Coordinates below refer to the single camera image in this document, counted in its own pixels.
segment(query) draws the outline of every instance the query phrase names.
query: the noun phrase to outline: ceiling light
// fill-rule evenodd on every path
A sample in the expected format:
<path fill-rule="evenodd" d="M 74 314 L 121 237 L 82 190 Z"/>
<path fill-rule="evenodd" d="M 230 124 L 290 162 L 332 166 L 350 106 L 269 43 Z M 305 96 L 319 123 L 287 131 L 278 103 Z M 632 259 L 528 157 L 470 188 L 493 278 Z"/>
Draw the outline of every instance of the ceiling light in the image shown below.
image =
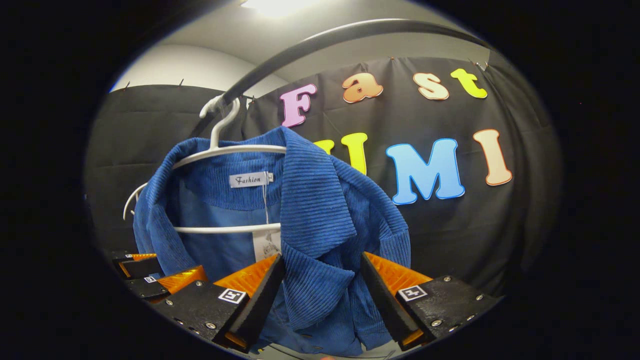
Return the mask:
<path fill-rule="evenodd" d="M 247 0 L 240 6 L 243 8 L 256 9 L 261 14 L 270 17 L 282 17 L 314 4 L 317 1 L 318 0 Z"/>

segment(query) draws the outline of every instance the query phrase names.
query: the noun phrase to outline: ceiling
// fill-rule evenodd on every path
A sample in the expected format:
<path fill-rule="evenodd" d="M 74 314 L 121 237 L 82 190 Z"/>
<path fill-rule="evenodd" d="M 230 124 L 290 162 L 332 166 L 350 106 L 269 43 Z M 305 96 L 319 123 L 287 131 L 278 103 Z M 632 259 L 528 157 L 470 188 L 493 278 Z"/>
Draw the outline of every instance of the ceiling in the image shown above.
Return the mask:
<path fill-rule="evenodd" d="M 260 64 L 307 37 L 363 20 L 422 20 L 470 33 L 433 9 L 405 0 L 323 0 L 279 19 L 240 6 L 243 2 L 230 0 L 228 4 L 183 26 L 159 45 L 206 47 Z M 489 57 L 489 50 L 442 35 L 376 35 L 317 51 L 281 68 L 275 75 L 291 82 L 327 69 L 386 56 L 433 56 L 484 63 Z"/>

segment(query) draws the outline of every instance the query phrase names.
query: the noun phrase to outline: white plastic hanger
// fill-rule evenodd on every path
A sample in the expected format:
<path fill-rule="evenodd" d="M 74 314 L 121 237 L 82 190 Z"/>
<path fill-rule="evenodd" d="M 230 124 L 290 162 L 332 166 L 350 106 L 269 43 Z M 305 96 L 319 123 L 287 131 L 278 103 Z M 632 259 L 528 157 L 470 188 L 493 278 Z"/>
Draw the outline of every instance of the white plastic hanger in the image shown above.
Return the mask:
<path fill-rule="evenodd" d="M 216 103 L 222 98 L 222 95 L 216 96 L 211 99 L 205 106 L 200 110 L 200 118 L 204 118 L 207 115 L 207 112 L 211 111 Z M 280 154 L 284 154 L 287 152 L 287 148 L 284 146 L 275 146 L 275 145 L 233 145 L 233 146 L 225 146 L 218 147 L 218 139 L 220 137 L 220 131 L 223 127 L 227 126 L 231 123 L 238 112 L 240 111 L 240 100 L 235 99 L 232 103 L 232 109 L 229 115 L 227 115 L 224 119 L 220 120 L 214 127 L 211 129 L 211 145 L 209 146 L 209 150 L 205 150 L 202 152 L 197 152 L 196 154 L 189 155 L 186 158 L 176 162 L 172 168 L 179 168 L 183 165 L 190 164 L 194 161 L 198 161 L 201 159 L 212 158 L 218 155 L 224 154 L 232 154 L 234 152 L 278 152 Z M 135 197 L 136 201 L 138 200 L 138 194 L 142 189 L 147 185 L 147 183 L 142 184 L 140 187 L 135 189 L 133 193 L 127 199 L 127 204 L 124 206 L 124 211 L 122 213 L 122 219 L 124 220 L 127 216 L 127 208 L 129 207 L 129 203 Z M 265 231 L 265 230 L 280 230 L 280 223 L 274 224 L 264 224 L 264 225 L 248 225 L 248 226 L 229 226 L 229 227 L 175 227 L 176 231 L 180 233 L 191 233 L 191 234 L 228 234 L 228 233 L 251 233 L 254 231 Z"/>

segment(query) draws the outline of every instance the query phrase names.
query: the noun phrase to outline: jacket collar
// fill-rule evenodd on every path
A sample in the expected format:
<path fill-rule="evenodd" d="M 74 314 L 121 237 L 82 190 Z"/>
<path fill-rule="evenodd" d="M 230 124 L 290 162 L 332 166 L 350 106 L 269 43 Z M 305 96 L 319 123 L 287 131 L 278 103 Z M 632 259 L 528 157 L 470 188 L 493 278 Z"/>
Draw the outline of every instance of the jacket collar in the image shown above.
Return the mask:
<path fill-rule="evenodd" d="M 287 268 L 284 291 L 289 323 L 293 329 L 302 329 L 326 317 L 353 278 L 353 272 L 339 268 L 339 264 L 329 265 L 318 258 L 355 236 L 356 230 L 330 155 L 282 126 L 241 142 L 221 141 L 220 147 L 253 144 L 287 148 L 286 154 L 277 160 L 282 163 L 273 167 L 276 186 L 268 186 L 268 204 L 276 201 L 281 204 L 281 240 Z M 172 173 L 202 172 L 198 174 L 201 176 L 195 178 L 205 181 L 191 185 L 199 187 L 198 193 L 205 197 L 204 201 L 236 209 L 245 206 L 259 208 L 262 195 L 259 201 L 248 197 L 220 199 L 221 194 L 230 193 L 228 175 L 251 172 L 247 171 L 247 167 L 260 165 L 264 159 L 274 161 L 278 157 L 269 153 L 234 153 L 196 161 L 182 170 L 172 170 L 175 162 L 208 148 L 209 140 L 204 138 L 192 138 L 176 145 L 145 188 L 144 196 L 147 197 L 150 211 L 144 212 L 148 218 L 142 221 L 146 223 L 165 273 L 167 270 L 171 274 L 197 265 L 186 252 L 164 211 L 166 187 L 173 181 L 172 178 L 175 179 Z M 172 263 L 161 259 L 161 249 L 171 254 Z M 318 274 L 323 278 L 322 286 L 318 286 Z"/>

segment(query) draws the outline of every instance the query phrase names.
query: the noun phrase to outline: blue letter m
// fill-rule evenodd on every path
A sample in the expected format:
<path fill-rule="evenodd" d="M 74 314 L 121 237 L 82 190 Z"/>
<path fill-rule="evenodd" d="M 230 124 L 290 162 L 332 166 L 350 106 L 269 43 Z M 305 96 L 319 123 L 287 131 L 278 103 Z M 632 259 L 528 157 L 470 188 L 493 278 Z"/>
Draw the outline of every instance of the blue letter m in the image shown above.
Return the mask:
<path fill-rule="evenodd" d="M 418 196 L 411 191 L 411 180 L 420 190 L 425 200 L 429 200 L 436 185 L 436 178 L 440 178 L 440 187 L 436 191 L 438 199 L 460 197 L 465 188 L 460 184 L 458 164 L 456 162 L 456 148 L 458 143 L 453 139 L 439 139 L 433 143 L 429 163 L 418 155 L 418 152 L 407 143 L 399 143 L 387 149 L 387 156 L 396 164 L 398 193 L 393 197 L 394 204 L 412 204 Z"/>

